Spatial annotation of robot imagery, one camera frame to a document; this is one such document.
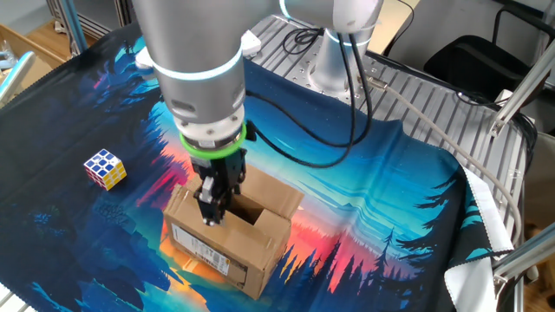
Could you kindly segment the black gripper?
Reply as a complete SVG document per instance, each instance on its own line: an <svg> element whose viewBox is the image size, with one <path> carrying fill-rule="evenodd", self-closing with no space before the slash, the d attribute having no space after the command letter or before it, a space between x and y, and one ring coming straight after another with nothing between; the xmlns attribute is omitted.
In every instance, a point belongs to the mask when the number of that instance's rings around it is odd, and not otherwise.
<svg viewBox="0 0 555 312"><path fill-rule="evenodd" d="M191 157L193 170L203 180L194 197L205 225L220 224L233 197L241 194L246 175L246 153L244 148L239 148L221 159Z"/></svg>

